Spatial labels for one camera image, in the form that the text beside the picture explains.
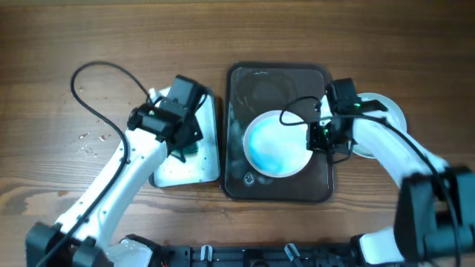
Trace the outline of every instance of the wood grain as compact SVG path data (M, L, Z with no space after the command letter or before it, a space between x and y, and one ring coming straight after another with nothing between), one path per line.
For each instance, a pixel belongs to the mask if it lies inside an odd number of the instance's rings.
M149 88L179 73L220 97L233 62L321 63L336 79L353 77L358 92L395 100L417 140L474 169L474 18L474 4L460 1L0 9L0 265L24 265L27 231L66 211L119 142L69 92L82 63L115 62ZM105 67L86 70L76 86L122 129L144 100ZM336 181L333 198L320 205L232 202L217 183L145 185L114 242L130 233L171 245L347 241L393 223L397 188L377 162L355 156L336 168Z

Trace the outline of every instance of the black tray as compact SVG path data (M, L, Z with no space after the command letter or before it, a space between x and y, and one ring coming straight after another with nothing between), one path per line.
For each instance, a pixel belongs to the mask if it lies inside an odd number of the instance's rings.
M305 63L238 62L227 75L223 117L221 189L234 200L323 202L333 193L333 166L326 154L314 153L307 166L287 178L270 178L246 160L242 136L258 115L281 110L299 96L321 98L331 76L324 67ZM303 119L317 115L312 102L289 111Z

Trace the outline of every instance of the wooden table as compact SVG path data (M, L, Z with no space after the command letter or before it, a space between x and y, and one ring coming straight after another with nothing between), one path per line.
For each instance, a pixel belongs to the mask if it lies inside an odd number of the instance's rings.
M82 63L116 62L148 88L179 73L224 97L233 62L318 62L335 79L353 77L358 92L395 100L412 136L475 169L474 18L474 5L462 1L0 9L0 265L24 265L27 231L66 211L119 142L71 96ZM106 67L86 70L76 86L122 129L144 100ZM145 185L113 241L130 233L165 245L348 241L393 224L398 190L377 161L355 156L336 168L336 181L320 205L232 202L217 183Z

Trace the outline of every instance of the round white plate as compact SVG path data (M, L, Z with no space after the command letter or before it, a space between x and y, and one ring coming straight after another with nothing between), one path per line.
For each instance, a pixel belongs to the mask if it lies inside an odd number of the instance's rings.
M361 97L361 100L363 101L380 101L380 103L382 103L387 108L387 112L389 112L393 119L395 119L399 128L401 128L402 131L407 132L406 118L404 117L401 108L393 100L386 96L380 95L379 93L359 93L358 96ZM373 154L363 145L354 145L353 153L368 159L375 159Z
M313 151L307 150L307 125L284 126L281 111L268 111L255 118L244 134L247 161L268 177L284 178L307 165ZM301 122L299 116L286 112L284 122Z

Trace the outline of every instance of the blue stain on plate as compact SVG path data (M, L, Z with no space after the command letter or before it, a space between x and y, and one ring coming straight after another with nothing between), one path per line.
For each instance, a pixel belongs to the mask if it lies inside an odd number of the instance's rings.
M306 149L306 126L284 126L278 117L260 121L249 133L249 157L260 169L276 177L300 170L309 151Z

